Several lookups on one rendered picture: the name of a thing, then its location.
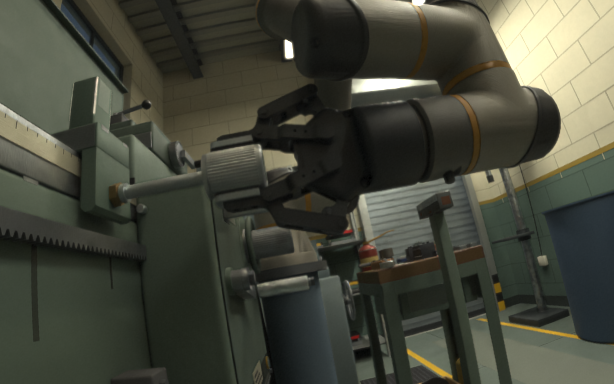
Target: ceiling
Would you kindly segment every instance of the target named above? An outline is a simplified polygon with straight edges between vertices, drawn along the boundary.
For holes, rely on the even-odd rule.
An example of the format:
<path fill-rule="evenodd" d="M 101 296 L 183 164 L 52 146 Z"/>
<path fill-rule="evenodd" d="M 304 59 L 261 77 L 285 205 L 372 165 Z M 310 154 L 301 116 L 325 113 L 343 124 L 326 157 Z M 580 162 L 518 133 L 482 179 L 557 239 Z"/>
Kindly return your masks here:
<path fill-rule="evenodd" d="M 255 0 L 121 0 L 163 73 L 281 49 L 255 21 Z"/>

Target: blue trash bin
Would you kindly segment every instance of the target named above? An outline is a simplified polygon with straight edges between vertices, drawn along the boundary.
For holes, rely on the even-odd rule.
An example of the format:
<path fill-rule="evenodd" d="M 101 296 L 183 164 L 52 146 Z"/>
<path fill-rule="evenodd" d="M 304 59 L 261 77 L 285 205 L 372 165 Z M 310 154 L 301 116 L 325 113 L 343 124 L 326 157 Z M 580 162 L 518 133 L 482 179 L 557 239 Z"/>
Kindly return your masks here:
<path fill-rule="evenodd" d="M 544 212 L 577 335 L 614 343 L 614 191 Z"/>

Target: black floor mat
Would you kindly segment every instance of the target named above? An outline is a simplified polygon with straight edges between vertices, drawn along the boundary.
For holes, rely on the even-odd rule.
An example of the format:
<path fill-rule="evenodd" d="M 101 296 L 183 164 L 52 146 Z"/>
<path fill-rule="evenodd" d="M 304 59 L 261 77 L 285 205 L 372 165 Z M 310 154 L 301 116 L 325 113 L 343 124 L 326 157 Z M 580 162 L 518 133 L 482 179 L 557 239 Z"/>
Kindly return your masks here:
<path fill-rule="evenodd" d="M 429 370 L 428 368 L 422 365 L 411 368 L 411 379 L 414 384 L 424 383 L 435 377 L 439 377 L 439 376 L 437 376 L 433 371 Z M 386 384 L 396 384 L 394 373 L 387 374 L 385 376 L 385 379 L 387 380 Z M 377 384 L 376 378 L 374 377 L 373 379 L 362 380 L 361 384 Z"/>

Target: yellow and black hazard stripe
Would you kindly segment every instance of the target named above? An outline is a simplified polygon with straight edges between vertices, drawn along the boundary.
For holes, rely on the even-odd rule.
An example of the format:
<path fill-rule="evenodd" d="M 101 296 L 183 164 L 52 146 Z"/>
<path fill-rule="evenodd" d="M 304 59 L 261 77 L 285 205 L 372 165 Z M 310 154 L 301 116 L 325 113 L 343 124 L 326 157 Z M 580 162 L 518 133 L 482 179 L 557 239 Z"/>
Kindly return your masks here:
<path fill-rule="evenodd" d="M 496 302 L 499 304 L 499 311 L 503 311 L 506 309 L 506 302 L 504 301 L 504 293 L 501 290 L 499 275 L 492 275 L 492 284 L 494 284 L 494 292 L 496 293 Z"/>

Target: pole base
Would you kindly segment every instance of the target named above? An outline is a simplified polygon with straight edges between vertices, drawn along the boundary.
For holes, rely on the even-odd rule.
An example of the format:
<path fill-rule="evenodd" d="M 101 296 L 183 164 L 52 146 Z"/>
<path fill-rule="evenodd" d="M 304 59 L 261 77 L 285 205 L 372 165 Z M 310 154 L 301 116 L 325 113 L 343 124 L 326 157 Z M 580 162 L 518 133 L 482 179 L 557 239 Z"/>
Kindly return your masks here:
<path fill-rule="evenodd" d="M 546 324 L 568 316 L 570 316 L 570 311 L 567 308 L 547 308 L 545 311 L 540 312 L 535 307 L 509 316 L 508 321 L 531 327 L 543 327 Z"/>

